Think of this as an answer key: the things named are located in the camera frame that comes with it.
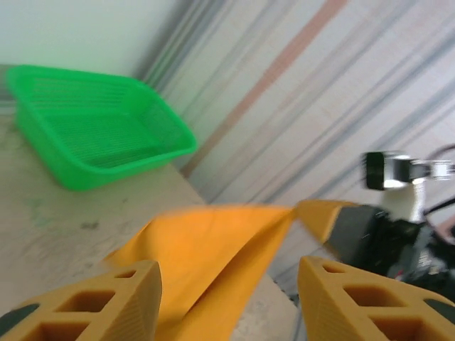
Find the striped curtain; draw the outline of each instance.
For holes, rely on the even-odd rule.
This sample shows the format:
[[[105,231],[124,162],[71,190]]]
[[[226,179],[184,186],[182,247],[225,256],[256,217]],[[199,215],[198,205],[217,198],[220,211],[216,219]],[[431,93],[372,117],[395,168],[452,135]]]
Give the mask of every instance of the striped curtain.
[[[196,133],[177,166],[208,202],[375,203],[361,153],[454,142],[453,1],[226,0],[198,16],[147,81]],[[432,185],[428,204],[454,190]],[[318,247],[294,226],[270,274],[292,293]]]

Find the orange stripe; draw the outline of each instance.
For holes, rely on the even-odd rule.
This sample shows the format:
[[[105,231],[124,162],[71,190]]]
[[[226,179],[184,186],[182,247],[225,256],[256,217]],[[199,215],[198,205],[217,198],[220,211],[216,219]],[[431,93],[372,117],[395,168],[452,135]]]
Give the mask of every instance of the orange stripe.
[[[326,0],[316,15],[292,38],[254,87],[243,97],[207,141],[181,169],[185,177],[191,175],[199,163],[216,147],[261,95],[294,63],[328,22],[346,5],[347,0]]]

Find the white wall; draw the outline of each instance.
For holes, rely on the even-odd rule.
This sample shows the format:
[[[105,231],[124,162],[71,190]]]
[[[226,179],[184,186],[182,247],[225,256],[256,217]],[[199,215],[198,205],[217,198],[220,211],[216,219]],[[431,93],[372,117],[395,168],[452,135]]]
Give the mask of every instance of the white wall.
[[[186,0],[2,0],[0,64],[136,75]]]

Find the green plastic basket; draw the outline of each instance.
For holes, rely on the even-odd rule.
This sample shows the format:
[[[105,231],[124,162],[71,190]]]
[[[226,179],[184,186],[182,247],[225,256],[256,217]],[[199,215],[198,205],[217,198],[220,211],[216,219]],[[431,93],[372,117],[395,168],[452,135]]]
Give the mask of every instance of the green plastic basket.
[[[172,109],[128,77],[37,66],[8,71],[16,123],[59,182],[88,190],[196,149]]]

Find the fabric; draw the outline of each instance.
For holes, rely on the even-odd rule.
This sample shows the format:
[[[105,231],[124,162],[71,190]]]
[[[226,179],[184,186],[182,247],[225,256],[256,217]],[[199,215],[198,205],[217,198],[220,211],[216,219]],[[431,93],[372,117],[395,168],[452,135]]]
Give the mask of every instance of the fabric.
[[[275,206],[171,212],[107,261],[159,262],[163,296],[155,341],[228,340],[294,218],[293,208]]]

